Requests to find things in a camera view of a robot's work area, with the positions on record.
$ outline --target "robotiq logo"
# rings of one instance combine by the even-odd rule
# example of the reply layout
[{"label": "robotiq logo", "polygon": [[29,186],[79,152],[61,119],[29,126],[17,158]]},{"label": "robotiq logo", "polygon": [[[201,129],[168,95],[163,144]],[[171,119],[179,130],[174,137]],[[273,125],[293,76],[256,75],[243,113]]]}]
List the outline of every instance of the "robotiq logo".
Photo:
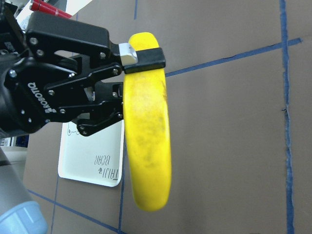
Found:
[{"label": "robotiq logo", "polygon": [[56,113],[55,109],[52,109],[48,102],[45,100],[45,98],[42,96],[42,94],[40,93],[40,91],[38,90],[36,83],[28,83],[28,87],[30,88],[31,92],[35,95],[35,97],[38,99],[38,101],[40,102],[40,104],[43,106],[44,111],[46,113]]}]

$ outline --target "red object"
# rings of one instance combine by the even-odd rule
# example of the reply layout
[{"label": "red object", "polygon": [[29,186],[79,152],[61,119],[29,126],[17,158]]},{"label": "red object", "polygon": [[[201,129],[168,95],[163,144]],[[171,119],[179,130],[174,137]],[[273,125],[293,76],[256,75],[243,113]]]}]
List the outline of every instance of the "red object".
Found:
[{"label": "red object", "polygon": [[62,18],[70,18],[71,15],[66,12],[48,4],[42,0],[31,0],[32,5],[30,6],[30,10],[32,11],[41,11],[50,15],[59,16]]}]

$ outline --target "red marker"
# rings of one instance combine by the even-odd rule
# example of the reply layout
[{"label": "red marker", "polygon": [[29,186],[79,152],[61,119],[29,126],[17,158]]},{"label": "red marker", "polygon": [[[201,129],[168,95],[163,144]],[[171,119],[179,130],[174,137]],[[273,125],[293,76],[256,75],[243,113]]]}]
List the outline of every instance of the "red marker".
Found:
[{"label": "red marker", "polygon": [[50,15],[59,16],[62,18],[70,18],[71,15],[66,12],[48,4],[42,0],[31,0],[32,5],[30,6],[30,10],[32,11],[41,11]]}]

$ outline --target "white plate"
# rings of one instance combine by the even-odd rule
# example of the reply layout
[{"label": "white plate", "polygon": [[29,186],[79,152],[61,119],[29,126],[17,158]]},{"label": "white plate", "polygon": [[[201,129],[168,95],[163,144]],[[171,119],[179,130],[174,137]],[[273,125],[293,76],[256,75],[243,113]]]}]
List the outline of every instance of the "white plate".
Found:
[{"label": "white plate", "polygon": [[64,123],[58,159],[62,178],[114,187],[122,174],[124,121],[91,136],[81,136],[72,122]]}]

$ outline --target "light blue joint cap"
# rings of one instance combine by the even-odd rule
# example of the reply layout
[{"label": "light blue joint cap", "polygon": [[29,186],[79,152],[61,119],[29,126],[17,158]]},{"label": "light blue joint cap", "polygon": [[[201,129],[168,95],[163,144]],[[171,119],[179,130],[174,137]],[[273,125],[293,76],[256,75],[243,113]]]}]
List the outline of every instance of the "light blue joint cap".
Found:
[{"label": "light blue joint cap", "polygon": [[46,234],[47,231],[47,222],[35,201],[21,203],[0,216],[1,234]]}]

